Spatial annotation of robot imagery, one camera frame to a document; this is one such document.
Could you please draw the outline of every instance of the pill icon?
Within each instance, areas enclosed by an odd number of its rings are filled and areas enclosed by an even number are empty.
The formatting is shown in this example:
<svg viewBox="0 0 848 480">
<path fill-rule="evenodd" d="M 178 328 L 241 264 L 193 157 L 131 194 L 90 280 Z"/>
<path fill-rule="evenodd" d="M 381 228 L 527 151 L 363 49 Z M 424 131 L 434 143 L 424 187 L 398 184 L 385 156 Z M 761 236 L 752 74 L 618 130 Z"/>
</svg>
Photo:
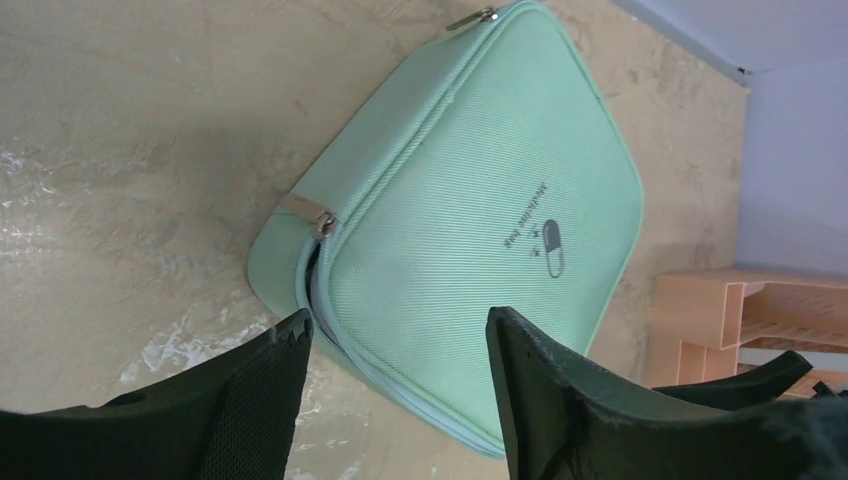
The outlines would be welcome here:
<svg viewBox="0 0 848 480">
<path fill-rule="evenodd" d="M 548 273 L 552 278 L 559 278 L 565 270 L 565 254 L 562 251 L 562 238 L 556 220 L 548 220 L 542 226 L 542 239 L 545 242 L 545 260 L 548 262 Z"/>
</svg>

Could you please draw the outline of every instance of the fabric texture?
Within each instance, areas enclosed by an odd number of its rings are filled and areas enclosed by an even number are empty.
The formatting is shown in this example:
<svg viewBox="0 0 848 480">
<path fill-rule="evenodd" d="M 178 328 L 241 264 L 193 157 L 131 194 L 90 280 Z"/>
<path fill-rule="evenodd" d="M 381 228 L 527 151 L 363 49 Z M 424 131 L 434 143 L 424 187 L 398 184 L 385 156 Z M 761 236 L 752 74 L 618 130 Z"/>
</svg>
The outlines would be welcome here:
<svg viewBox="0 0 848 480">
<path fill-rule="evenodd" d="M 341 224 L 310 305 L 334 358 L 490 456 L 503 442 L 488 309 L 586 353 L 643 204 L 574 45 L 531 1 L 410 56 L 295 191 Z"/>
<path fill-rule="evenodd" d="M 281 479 L 313 338 L 307 310 L 98 407 L 0 410 L 7 478 Z"/>
</svg>

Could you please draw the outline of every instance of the mint green bag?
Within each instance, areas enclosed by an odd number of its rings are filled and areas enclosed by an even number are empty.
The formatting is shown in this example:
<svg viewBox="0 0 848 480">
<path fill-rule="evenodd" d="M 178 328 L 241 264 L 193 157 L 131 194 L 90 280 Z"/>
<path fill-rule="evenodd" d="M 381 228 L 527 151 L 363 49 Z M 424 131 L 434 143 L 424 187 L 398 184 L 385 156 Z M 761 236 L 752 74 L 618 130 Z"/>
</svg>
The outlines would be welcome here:
<svg viewBox="0 0 848 480">
<path fill-rule="evenodd" d="M 516 308 L 586 353 L 635 244 L 638 173 L 541 4 L 488 8 L 404 61 L 283 199 L 250 254 L 277 315 L 336 362 L 503 455 L 484 327 Z"/>
</svg>

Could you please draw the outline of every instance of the floor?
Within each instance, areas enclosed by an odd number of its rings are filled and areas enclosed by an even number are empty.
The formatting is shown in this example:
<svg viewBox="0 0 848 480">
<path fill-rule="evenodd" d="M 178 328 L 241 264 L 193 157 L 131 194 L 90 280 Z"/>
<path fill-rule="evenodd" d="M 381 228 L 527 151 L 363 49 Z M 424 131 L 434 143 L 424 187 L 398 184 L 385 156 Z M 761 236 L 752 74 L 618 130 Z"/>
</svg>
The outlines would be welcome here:
<svg viewBox="0 0 848 480">
<path fill-rule="evenodd" d="M 591 356 L 638 379 L 651 278 L 731 263 L 747 92 L 607 2 L 548 3 L 641 170 L 644 230 Z M 483 0 L 0 4 L 0 406 L 99 405 L 273 322 L 245 256 L 392 69 Z M 292 480 L 506 478 L 310 365 Z"/>
</svg>

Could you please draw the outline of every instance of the peach shelf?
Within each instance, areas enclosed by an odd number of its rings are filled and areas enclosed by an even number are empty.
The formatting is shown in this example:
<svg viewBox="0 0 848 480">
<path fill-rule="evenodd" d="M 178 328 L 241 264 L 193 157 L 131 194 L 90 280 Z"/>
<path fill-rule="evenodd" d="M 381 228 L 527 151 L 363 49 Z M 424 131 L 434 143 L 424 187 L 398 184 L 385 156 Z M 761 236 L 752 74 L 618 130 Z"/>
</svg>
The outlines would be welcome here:
<svg viewBox="0 0 848 480">
<path fill-rule="evenodd" d="M 735 375 L 739 346 L 758 338 L 848 347 L 848 282 L 733 269 L 660 275 L 644 383 Z"/>
</svg>

